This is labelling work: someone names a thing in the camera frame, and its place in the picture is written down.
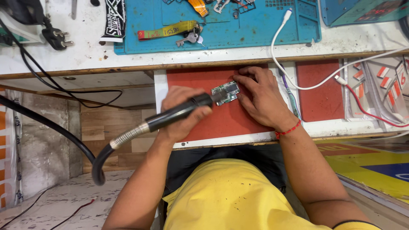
person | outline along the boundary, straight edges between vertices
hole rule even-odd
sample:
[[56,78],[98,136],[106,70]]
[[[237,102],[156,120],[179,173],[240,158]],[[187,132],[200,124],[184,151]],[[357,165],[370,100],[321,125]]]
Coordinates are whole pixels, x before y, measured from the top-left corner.
[[[279,136],[280,145],[172,152],[176,142],[212,113],[208,106],[199,107],[186,119],[159,130],[102,229],[149,229],[165,195],[165,230],[378,230],[349,197],[305,129],[301,125],[294,129],[299,119],[284,102],[273,73],[246,67],[239,74],[234,80],[253,94],[252,101],[237,94],[250,116],[278,132],[292,130]],[[162,110],[202,93],[203,89],[171,87]],[[284,197],[286,177],[310,222],[298,217]]]

white desk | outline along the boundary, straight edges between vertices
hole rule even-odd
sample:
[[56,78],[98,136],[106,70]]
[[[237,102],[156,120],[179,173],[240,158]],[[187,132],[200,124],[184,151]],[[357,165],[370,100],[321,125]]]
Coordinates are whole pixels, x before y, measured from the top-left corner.
[[[144,70],[150,68],[166,69],[169,68],[169,65],[181,63],[215,63],[218,61],[271,58],[270,47],[268,46],[116,55],[112,43],[107,43],[104,46],[99,44],[99,38],[103,34],[106,21],[104,1],[101,1],[99,7],[92,6],[88,0],[78,1],[76,20],[72,20],[70,17],[71,0],[48,1],[45,8],[45,13],[51,15],[53,26],[70,32],[67,40],[75,43],[65,51],[55,51],[48,44],[27,45],[28,52],[46,71],[50,71],[51,74],[52,71],[63,71],[54,74],[54,76],[59,74],[75,75],[75,72],[70,70],[112,68],[113,71],[117,71],[122,67],[133,67],[133,69],[128,70],[135,71],[142,70],[135,69],[138,66],[143,66]],[[327,28],[321,21],[321,31],[321,42],[313,43],[311,47],[307,47],[305,44],[277,46],[275,47],[276,56],[292,57],[293,59],[288,59],[292,61],[303,56],[316,56],[316,59],[321,59],[325,55],[338,54],[341,56],[354,52],[394,50],[409,45],[397,22]],[[28,72],[16,47],[1,47],[0,63],[2,64],[0,75]]]
[[[283,63],[287,73],[295,77],[295,63],[287,62]],[[279,76],[278,69],[274,64],[269,65],[269,69],[274,73],[274,75]],[[287,92],[285,91],[284,84],[280,77],[277,78],[280,93],[284,99],[287,98]],[[289,85],[292,93],[297,99],[299,107],[299,98],[298,90]],[[156,109],[157,112],[160,112],[161,102],[166,97],[168,92],[168,83],[165,70],[155,71],[155,94],[156,94]],[[286,101],[288,108],[292,110],[290,100]],[[396,128],[386,124],[387,128],[382,129],[379,127],[377,121],[357,121],[357,122],[348,122],[345,119],[336,119],[336,120],[327,120],[327,121],[318,121],[318,122],[303,122],[305,130],[312,138],[319,137],[339,137],[345,135],[359,135],[359,134],[370,134],[370,133],[383,133],[383,132],[393,132],[407,130],[408,128]],[[192,148],[192,147],[204,147],[204,146],[222,146],[227,144],[242,144],[242,143],[251,143],[251,142],[268,142],[275,140],[275,132],[265,132],[265,133],[253,133],[246,135],[238,135],[224,138],[214,138],[207,140],[197,140],[189,141],[188,143],[176,143],[173,147],[176,149],[182,148]]]

red thread bracelet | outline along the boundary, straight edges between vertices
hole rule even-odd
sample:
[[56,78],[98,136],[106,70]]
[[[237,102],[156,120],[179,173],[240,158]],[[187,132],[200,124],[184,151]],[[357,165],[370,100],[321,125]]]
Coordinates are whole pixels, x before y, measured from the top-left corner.
[[286,131],[286,132],[282,132],[282,133],[279,133],[279,132],[276,131],[276,138],[277,138],[277,140],[280,139],[280,135],[285,135],[285,134],[287,134],[287,133],[289,133],[289,132],[291,132],[291,131],[294,131],[300,124],[301,124],[301,120],[299,119],[299,120],[298,120],[298,123],[297,123],[294,127],[292,127],[290,130],[288,130],[288,131]]

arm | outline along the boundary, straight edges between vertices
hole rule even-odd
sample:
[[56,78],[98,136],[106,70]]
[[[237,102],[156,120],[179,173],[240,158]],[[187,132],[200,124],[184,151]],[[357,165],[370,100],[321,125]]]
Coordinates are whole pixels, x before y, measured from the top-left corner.
[[[162,101],[162,111],[204,93],[203,89],[174,86]],[[173,145],[185,138],[206,115],[208,106],[195,109],[186,119],[159,130],[152,147],[129,178],[102,227],[103,230],[150,229],[165,188],[166,169]]]
[[[256,121],[278,132],[288,131],[297,124],[298,118],[288,109],[270,70],[247,67],[239,73],[250,76],[234,76],[234,79],[249,89],[254,98],[251,101],[239,94],[238,99]],[[302,126],[281,135],[280,145],[290,184],[312,223],[332,228],[347,220],[369,222]]]

blue silicone repair mat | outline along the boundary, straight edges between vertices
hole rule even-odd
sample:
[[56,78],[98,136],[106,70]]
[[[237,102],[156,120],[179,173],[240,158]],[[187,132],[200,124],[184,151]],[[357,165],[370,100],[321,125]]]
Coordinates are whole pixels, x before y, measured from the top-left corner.
[[180,21],[203,19],[186,0],[175,0],[169,5],[163,0],[125,0],[126,36],[124,43],[115,43],[116,54],[145,54],[192,50],[267,46],[283,21],[287,9],[293,14],[279,34],[275,45],[310,43],[321,40],[317,0],[256,0],[256,8],[233,16],[239,5],[228,3],[219,14],[213,10],[216,1],[206,4],[209,15],[201,36],[203,45],[185,42],[178,47],[181,34],[148,41],[138,41],[138,30],[160,29]]

